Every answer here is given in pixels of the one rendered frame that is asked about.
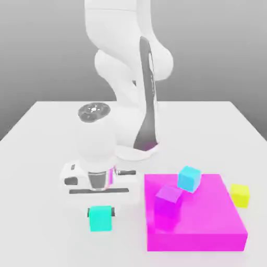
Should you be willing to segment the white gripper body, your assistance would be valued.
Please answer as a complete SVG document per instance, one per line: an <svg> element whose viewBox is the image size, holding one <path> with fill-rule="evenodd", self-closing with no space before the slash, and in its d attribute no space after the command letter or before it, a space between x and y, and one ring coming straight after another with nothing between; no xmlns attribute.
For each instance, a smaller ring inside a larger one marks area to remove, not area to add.
<svg viewBox="0 0 267 267"><path fill-rule="evenodd" d="M89 186L62 185L62 200L79 208L131 205L139 201L139 186L122 184L92 189Z"/></svg>

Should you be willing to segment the small teal cube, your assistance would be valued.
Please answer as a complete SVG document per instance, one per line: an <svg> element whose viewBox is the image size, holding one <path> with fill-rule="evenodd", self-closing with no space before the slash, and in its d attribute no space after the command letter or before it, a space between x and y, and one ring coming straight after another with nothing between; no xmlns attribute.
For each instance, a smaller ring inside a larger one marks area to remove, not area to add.
<svg viewBox="0 0 267 267"><path fill-rule="evenodd" d="M89 209L89 225L92 232L106 232L112 230L112 207L92 206Z"/></svg>

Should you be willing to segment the small purple cube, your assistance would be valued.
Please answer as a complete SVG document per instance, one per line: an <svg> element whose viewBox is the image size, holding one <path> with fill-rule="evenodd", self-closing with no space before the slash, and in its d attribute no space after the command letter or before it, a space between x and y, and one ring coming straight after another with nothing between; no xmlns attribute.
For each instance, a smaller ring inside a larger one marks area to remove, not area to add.
<svg viewBox="0 0 267 267"><path fill-rule="evenodd" d="M154 197L155 226L164 231L172 231L180 220L183 191L177 187L164 185Z"/></svg>

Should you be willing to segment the small cyan cube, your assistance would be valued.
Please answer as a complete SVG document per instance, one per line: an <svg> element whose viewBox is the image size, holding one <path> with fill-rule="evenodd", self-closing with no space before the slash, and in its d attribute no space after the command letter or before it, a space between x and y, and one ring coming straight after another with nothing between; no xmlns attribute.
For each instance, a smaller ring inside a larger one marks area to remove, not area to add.
<svg viewBox="0 0 267 267"><path fill-rule="evenodd" d="M190 193L194 193L200 185L201 181L201 171L185 166L178 173L177 187Z"/></svg>

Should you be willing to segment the small yellow cube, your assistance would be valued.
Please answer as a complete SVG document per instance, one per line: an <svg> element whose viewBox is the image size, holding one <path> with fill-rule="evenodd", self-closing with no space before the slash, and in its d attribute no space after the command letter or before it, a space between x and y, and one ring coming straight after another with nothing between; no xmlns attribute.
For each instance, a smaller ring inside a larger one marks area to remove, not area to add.
<svg viewBox="0 0 267 267"><path fill-rule="evenodd" d="M250 199L250 191L247 185L231 184L230 196L234 205L238 208L247 208Z"/></svg>

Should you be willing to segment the large magenta box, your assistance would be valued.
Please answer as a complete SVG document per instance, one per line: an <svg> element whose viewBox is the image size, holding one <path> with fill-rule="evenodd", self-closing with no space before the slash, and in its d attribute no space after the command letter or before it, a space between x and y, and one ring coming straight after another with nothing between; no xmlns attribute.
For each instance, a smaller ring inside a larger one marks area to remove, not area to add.
<svg viewBox="0 0 267 267"><path fill-rule="evenodd" d="M176 174L144 176L148 251L243 251L248 232L219 174L203 174L194 193L183 192L176 218L154 213L158 191L177 187Z"/></svg>

